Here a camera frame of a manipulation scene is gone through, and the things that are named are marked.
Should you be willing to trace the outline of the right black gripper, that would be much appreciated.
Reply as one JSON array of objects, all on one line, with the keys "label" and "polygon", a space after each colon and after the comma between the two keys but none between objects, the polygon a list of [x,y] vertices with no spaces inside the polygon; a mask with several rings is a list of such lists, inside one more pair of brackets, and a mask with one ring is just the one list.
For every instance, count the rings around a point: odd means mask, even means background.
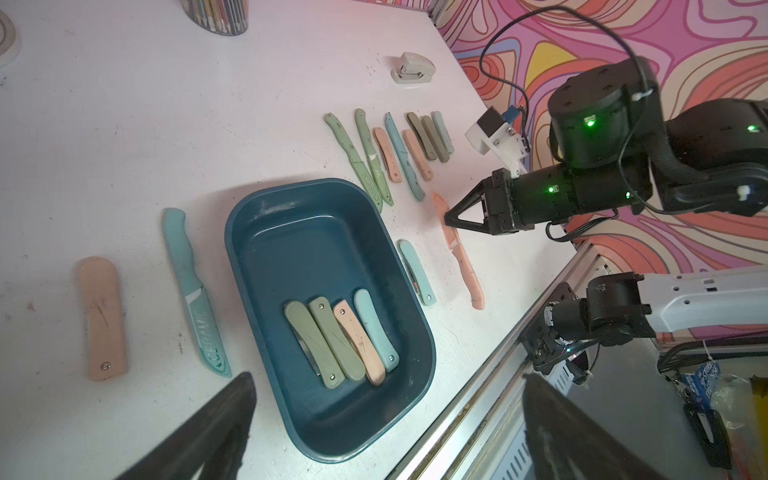
[{"label": "right black gripper", "polygon": [[[615,164],[575,169],[564,164],[514,178],[507,169],[480,181],[444,215],[447,227],[502,235],[532,230],[539,224],[567,223],[571,218],[604,210],[643,207],[651,195],[646,167],[620,173]],[[460,219],[482,204],[484,221]]]}]

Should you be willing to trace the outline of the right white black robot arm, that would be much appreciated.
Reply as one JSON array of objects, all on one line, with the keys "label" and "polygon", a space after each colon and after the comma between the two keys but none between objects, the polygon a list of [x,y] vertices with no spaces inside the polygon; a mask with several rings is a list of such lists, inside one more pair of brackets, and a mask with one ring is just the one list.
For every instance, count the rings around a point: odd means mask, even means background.
[{"label": "right white black robot arm", "polygon": [[715,99],[673,119],[641,57],[573,76],[550,97],[551,167],[499,169],[444,215],[449,227],[504,235],[657,198],[665,214],[751,217],[767,206],[767,105]]}]

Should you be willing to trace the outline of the dark teal storage tray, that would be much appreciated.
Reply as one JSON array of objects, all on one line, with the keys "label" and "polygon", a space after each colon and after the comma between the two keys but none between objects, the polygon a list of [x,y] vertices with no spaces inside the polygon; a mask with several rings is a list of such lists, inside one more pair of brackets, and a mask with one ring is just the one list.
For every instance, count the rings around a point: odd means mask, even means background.
[{"label": "dark teal storage tray", "polygon": [[252,193],[225,244],[287,432],[340,463],[430,387],[435,343],[377,207],[341,179]]}]

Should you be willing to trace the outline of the teal knife row end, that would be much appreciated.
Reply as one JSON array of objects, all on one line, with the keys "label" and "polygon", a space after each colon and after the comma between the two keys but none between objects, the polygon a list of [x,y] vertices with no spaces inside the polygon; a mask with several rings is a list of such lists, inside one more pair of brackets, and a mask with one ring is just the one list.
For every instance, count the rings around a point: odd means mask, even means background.
[{"label": "teal knife row end", "polygon": [[435,127],[437,129],[438,135],[440,136],[441,142],[447,151],[448,154],[453,154],[455,152],[452,140],[450,138],[450,135],[448,133],[447,127],[445,125],[442,113],[439,111],[433,111],[431,113],[431,118],[435,124]]}]

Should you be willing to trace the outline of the mint folded knife in tray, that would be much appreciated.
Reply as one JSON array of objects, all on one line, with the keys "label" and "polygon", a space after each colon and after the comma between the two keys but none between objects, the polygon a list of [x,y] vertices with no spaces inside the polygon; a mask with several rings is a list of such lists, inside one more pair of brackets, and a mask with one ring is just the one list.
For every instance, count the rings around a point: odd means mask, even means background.
[{"label": "mint folded knife in tray", "polygon": [[354,293],[353,301],[358,318],[376,349],[385,371],[391,373],[399,365],[399,354],[384,331],[369,291],[358,289]]}]

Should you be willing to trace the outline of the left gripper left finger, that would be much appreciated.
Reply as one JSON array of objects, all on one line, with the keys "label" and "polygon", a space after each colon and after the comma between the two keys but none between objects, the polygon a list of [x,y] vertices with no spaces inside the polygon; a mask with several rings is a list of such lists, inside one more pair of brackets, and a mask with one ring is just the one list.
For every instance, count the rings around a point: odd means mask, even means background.
[{"label": "left gripper left finger", "polygon": [[235,479],[256,404],[253,377],[243,372],[120,477]]}]

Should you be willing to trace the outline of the peach folded knife in tray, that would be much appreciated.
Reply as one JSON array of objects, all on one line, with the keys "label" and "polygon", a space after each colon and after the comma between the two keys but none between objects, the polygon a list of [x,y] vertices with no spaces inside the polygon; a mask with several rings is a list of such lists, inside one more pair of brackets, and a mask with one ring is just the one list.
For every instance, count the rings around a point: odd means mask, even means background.
[{"label": "peach folded knife in tray", "polygon": [[368,381],[374,386],[380,386],[386,377],[384,364],[352,307],[346,300],[342,300],[333,307],[333,312],[363,362]]}]

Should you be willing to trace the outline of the clear pencil cup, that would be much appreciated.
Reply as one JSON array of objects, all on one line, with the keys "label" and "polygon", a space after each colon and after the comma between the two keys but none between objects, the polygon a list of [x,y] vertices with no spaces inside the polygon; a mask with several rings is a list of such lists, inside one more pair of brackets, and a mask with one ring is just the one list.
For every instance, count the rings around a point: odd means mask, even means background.
[{"label": "clear pencil cup", "polygon": [[248,30],[246,0],[181,0],[187,17],[211,33],[236,37]]}]

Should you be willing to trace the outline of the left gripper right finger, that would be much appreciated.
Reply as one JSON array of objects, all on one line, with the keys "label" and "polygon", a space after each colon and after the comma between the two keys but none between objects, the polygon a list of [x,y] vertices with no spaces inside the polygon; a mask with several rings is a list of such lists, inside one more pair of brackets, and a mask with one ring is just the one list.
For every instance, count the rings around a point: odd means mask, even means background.
[{"label": "left gripper right finger", "polygon": [[661,479],[538,374],[526,374],[525,438],[538,479]]}]

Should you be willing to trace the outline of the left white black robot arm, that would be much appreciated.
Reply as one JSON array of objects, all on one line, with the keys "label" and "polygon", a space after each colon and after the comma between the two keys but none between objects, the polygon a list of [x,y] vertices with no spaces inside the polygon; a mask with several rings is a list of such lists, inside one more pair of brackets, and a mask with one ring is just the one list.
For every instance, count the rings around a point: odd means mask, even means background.
[{"label": "left white black robot arm", "polygon": [[[587,373],[573,359],[592,346],[613,347],[636,338],[717,325],[762,325],[767,321],[765,266],[688,275],[622,273],[592,279],[583,297],[561,283],[539,299],[524,323],[510,333],[448,408],[396,466],[407,479],[418,477],[434,453],[460,429],[478,399],[500,379],[509,363],[516,370],[509,387],[522,386],[516,415],[531,431],[530,459],[543,458],[543,436],[572,431],[589,445],[571,447],[572,466],[556,469],[559,478],[577,472],[594,475],[610,459],[645,474],[646,466],[605,431],[579,413],[546,380],[552,370],[569,368],[574,379]],[[235,377],[154,450],[126,472],[129,479],[233,479],[242,464],[257,394],[249,373]]]}]

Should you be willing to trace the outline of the olive knife row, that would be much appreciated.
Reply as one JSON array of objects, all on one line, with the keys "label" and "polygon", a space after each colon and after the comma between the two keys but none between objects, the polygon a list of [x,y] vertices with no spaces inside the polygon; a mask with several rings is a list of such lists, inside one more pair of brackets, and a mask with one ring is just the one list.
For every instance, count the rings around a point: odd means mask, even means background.
[{"label": "olive knife row", "polygon": [[406,119],[411,127],[411,129],[414,131],[414,133],[417,136],[417,139],[421,145],[421,148],[426,156],[426,158],[430,161],[434,161],[437,159],[437,152],[435,150],[435,147],[428,136],[426,129],[424,127],[424,124],[422,123],[421,118],[413,111],[409,111],[406,113]]}]

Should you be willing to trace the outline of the teal knife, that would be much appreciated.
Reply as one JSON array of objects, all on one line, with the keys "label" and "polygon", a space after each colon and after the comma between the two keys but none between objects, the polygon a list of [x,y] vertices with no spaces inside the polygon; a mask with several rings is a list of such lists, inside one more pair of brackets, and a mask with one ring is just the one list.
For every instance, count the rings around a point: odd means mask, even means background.
[{"label": "teal knife", "polygon": [[390,138],[392,146],[394,147],[397,159],[404,178],[410,188],[411,193],[418,202],[422,202],[425,198],[425,193],[419,184],[416,173],[409,161],[409,156],[405,143],[398,131],[398,128],[394,122],[394,119],[390,112],[387,112],[384,116],[385,130]]},{"label": "teal knife", "polygon": [[437,297],[414,246],[408,240],[401,239],[397,242],[397,247],[421,303],[424,306],[435,305]]},{"label": "teal knife", "polygon": [[195,270],[194,252],[185,222],[183,210],[166,208],[163,211],[161,227],[170,262],[203,364],[214,373],[230,378],[231,366],[206,288]]}]

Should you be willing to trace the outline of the small white stapler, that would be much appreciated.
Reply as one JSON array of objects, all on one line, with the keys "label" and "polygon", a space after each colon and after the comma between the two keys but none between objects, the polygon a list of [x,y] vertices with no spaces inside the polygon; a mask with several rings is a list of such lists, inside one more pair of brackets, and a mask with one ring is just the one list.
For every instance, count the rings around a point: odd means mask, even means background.
[{"label": "small white stapler", "polygon": [[404,52],[398,66],[390,72],[393,81],[401,85],[429,83],[435,73],[436,67],[431,60],[413,52]]}]

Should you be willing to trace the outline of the masking tape roll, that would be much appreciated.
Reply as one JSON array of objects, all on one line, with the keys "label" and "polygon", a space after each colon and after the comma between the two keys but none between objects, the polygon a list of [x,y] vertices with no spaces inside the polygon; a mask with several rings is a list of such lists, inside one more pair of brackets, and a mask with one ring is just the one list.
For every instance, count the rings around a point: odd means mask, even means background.
[{"label": "masking tape roll", "polygon": [[19,55],[21,38],[16,25],[3,11],[0,11],[0,27],[0,67],[3,68],[13,62]]}]

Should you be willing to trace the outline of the olive knife tray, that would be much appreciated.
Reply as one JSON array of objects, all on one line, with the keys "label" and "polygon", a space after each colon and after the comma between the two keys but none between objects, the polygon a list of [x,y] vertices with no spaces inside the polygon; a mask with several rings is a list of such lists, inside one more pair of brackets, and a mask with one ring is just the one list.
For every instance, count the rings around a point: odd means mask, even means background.
[{"label": "olive knife tray", "polygon": [[339,387],[346,377],[309,309],[299,301],[290,301],[284,314],[314,359],[325,387]]},{"label": "olive knife tray", "polygon": [[347,379],[358,382],[365,379],[366,369],[336,320],[326,297],[309,302],[309,310]]}]

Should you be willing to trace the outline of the long pink knife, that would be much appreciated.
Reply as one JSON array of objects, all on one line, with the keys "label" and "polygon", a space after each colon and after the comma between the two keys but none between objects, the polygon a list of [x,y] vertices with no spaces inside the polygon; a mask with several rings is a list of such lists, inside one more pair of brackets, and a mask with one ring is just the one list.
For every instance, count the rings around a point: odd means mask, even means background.
[{"label": "long pink knife", "polygon": [[463,282],[470,294],[471,304],[476,310],[484,310],[486,306],[484,292],[461,242],[458,230],[449,227],[446,223],[445,214],[449,211],[449,206],[438,193],[433,193],[432,199],[438,213],[446,244],[459,265]]}]

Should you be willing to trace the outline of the beige knife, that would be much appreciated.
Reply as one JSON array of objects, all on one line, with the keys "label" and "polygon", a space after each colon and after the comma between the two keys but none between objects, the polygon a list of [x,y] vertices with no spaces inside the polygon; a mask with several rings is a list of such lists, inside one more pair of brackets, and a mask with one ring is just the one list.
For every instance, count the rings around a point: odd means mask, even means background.
[{"label": "beige knife", "polygon": [[117,269],[104,257],[88,257],[78,264],[77,280],[88,322],[88,378],[102,382],[122,376],[129,367]]}]

